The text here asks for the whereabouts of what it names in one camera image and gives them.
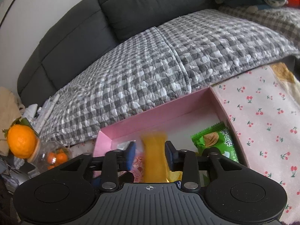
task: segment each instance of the gray checkered quilt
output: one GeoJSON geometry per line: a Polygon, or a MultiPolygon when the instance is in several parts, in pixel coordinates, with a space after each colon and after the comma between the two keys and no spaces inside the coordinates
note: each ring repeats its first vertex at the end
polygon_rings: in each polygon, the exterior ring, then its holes
{"type": "Polygon", "coordinates": [[[259,65],[299,55],[277,32],[216,10],[150,28],[120,44],[60,89],[40,134],[65,145],[100,128],[259,65]]]}
{"type": "Polygon", "coordinates": [[[277,31],[289,40],[292,40],[300,48],[300,9],[282,7],[250,13],[247,11],[247,7],[230,8],[220,6],[219,11],[242,19],[248,19],[277,31]]]}

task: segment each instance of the picture frame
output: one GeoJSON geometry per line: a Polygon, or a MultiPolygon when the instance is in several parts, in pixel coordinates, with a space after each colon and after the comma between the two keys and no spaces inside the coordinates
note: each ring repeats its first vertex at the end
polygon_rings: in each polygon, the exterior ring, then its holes
{"type": "Polygon", "coordinates": [[[0,0],[0,27],[15,0],[0,0]]]}

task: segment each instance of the black circular pad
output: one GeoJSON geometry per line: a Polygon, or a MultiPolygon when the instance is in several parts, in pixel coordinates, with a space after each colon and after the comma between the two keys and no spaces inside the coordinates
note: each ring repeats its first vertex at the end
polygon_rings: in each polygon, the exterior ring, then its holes
{"type": "Polygon", "coordinates": [[[247,203],[260,201],[266,195],[261,186],[252,183],[236,184],[230,189],[230,193],[237,200],[247,203]]]}
{"type": "Polygon", "coordinates": [[[20,217],[28,222],[60,224],[86,213],[95,197],[91,184],[76,172],[49,171],[20,185],[13,203],[20,217]]]}
{"type": "Polygon", "coordinates": [[[36,189],[34,196],[41,202],[54,203],[65,199],[69,192],[69,188],[64,184],[44,184],[36,189]]]}
{"type": "Polygon", "coordinates": [[[219,217],[237,224],[278,219],[287,201],[284,189],[250,169],[223,171],[207,187],[204,199],[219,217]]]}

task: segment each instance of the small orange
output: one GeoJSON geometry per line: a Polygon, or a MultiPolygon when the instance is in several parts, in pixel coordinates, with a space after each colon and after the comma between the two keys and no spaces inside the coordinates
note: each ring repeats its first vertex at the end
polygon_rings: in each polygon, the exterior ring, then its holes
{"type": "Polygon", "coordinates": [[[56,159],[57,159],[57,157],[56,157],[56,155],[55,155],[53,152],[50,152],[50,153],[48,154],[48,156],[47,156],[47,162],[48,162],[49,164],[55,163],[55,162],[56,162],[56,159]]]}
{"type": "Polygon", "coordinates": [[[58,153],[57,156],[56,156],[56,161],[59,164],[65,163],[66,161],[68,161],[68,156],[63,152],[58,153]]]}
{"type": "Polygon", "coordinates": [[[35,150],[37,142],[37,136],[28,126],[16,124],[8,130],[8,146],[11,152],[18,158],[29,158],[35,150]]]}

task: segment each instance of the ribbed plastic surface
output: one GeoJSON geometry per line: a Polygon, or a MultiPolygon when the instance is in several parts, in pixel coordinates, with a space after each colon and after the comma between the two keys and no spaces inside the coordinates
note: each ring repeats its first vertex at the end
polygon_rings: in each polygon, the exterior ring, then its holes
{"type": "MultiPolygon", "coordinates": [[[[100,196],[85,215],[67,225],[232,225],[213,214],[197,194],[184,193],[174,183],[125,184],[100,196]]],[[[267,223],[280,225],[278,221],[267,223]]]]}

